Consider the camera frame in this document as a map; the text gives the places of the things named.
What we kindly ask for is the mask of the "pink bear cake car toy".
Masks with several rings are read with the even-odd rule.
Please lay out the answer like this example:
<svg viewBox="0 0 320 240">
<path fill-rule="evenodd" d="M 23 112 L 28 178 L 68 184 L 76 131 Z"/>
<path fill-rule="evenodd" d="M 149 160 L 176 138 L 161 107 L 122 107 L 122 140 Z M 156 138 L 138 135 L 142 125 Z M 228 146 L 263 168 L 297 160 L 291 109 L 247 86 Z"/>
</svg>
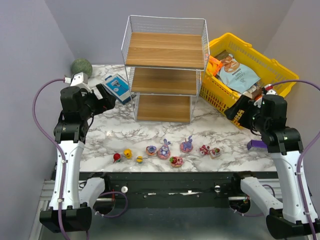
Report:
<svg viewBox="0 0 320 240">
<path fill-rule="evenodd" d="M 211 159 L 218 158 L 219 156 L 221 156 L 221 154 L 221 149 L 218 147 L 215 147 L 209 151 L 209 156 L 211 157 Z"/>
</svg>

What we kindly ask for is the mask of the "pink bear strawberry tart toy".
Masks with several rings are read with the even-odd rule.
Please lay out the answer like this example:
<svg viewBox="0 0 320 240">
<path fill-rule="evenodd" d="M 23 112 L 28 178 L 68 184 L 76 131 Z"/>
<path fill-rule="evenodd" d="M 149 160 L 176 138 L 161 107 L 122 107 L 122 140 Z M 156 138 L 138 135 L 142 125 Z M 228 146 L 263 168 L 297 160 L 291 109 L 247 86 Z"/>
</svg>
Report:
<svg viewBox="0 0 320 240">
<path fill-rule="evenodd" d="M 180 156 L 172 156 L 169 161 L 170 165 L 175 168 L 181 167 L 184 163 L 183 158 Z"/>
</svg>

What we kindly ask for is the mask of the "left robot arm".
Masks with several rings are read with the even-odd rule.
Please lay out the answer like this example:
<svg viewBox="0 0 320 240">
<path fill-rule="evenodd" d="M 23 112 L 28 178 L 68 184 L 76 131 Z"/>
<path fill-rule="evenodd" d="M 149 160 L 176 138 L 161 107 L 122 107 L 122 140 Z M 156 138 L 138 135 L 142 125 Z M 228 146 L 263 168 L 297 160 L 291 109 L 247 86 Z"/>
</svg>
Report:
<svg viewBox="0 0 320 240">
<path fill-rule="evenodd" d="M 92 209 L 105 190 L 102 177 L 91 177 L 79 189 L 80 162 L 90 128 L 88 120 L 115 107 L 116 97 L 100 83 L 93 90 L 68 86 L 60 92 L 62 110 L 54 128 L 57 149 L 53 194 L 40 222 L 53 233 L 88 232 Z"/>
</svg>

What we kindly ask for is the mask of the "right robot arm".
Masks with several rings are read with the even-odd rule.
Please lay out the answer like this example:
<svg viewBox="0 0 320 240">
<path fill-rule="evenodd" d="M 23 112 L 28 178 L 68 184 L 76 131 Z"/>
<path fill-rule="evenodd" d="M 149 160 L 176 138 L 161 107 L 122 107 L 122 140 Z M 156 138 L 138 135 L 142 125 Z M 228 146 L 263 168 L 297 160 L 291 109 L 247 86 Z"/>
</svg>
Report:
<svg viewBox="0 0 320 240">
<path fill-rule="evenodd" d="M 239 124 L 258 131 L 276 167 L 282 200 L 277 200 L 249 172 L 239 173 L 234 182 L 248 195 L 266 218 L 274 239 L 312 235 L 320 232 L 320 218 L 310 198 L 303 168 L 303 143 L 299 131 L 288 127 L 287 101 L 267 94 L 261 103 L 242 95 L 224 114 L 233 120 L 242 110 Z"/>
</svg>

